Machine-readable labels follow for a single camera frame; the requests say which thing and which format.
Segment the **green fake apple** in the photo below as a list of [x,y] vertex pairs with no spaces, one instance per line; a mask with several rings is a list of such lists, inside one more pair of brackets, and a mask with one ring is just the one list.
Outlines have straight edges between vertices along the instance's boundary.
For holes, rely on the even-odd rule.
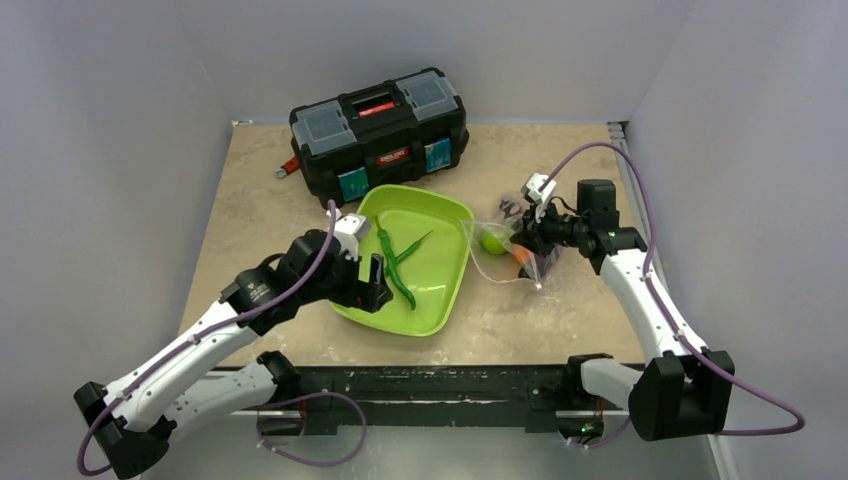
[[485,230],[479,239],[479,244],[489,254],[510,254],[512,247],[510,235],[501,231]]

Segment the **orange fake fruit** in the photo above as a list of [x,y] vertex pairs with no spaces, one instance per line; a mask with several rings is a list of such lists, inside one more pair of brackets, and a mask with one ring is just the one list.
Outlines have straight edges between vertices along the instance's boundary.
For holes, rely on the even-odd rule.
[[532,252],[518,245],[515,245],[512,248],[511,254],[513,258],[522,265],[531,263],[534,260],[534,254]]

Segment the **green plastic tray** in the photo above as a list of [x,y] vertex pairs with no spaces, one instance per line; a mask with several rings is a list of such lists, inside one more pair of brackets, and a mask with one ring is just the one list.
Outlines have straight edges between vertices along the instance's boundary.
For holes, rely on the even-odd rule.
[[408,300],[391,285],[394,295],[376,313],[333,304],[342,317],[376,330],[413,337],[438,332],[447,322],[470,256],[465,226],[474,219],[463,203],[428,190],[382,185],[362,200],[357,213],[377,219],[397,254],[419,240],[420,247],[398,265],[400,280],[416,298]]

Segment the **clear zip top bag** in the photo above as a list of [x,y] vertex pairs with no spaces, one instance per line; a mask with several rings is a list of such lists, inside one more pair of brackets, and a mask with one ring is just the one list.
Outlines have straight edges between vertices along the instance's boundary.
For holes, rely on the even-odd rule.
[[541,256],[513,243],[529,203],[516,193],[502,194],[480,218],[462,220],[470,257],[483,278],[497,285],[540,291],[560,260],[564,248],[556,246]]

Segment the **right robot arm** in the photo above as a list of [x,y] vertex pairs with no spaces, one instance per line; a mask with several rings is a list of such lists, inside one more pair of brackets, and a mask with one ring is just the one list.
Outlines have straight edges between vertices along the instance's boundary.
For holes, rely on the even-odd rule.
[[684,324],[667,292],[652,283],[648,245],[639,231],[620,225],[610,180],[581,180],[577,209],[553,205],[556,183],[535,173],[521,188],[529,203],[513,243],[540,256],[571,247],[587,259],[613,292],[646,360],[642,370],[603,354],[569,359],[561,381],[564,399],[584,407],[600,397],[626,410],[646,441],[717,434],[725,424],[735,366]]

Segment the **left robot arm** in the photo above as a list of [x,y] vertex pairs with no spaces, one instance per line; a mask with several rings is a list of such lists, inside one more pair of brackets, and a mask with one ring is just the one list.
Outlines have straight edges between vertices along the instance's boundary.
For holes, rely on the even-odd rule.
[[171,443],[201,424],[244,408],[304,408],[323,397],[279,352],[216,384],[203,377],[231,353],[291,320],[310,303],[327,300],[374,313],[392,298],[384,258],[370,258],[359,278],[356,235],[310,230],[289,249],[239,273],[187,331],[127,375],[103,385],[87,382],[74,400],[88,430],[77,453],[87,477],[112,471],[132,479],[155,465]]

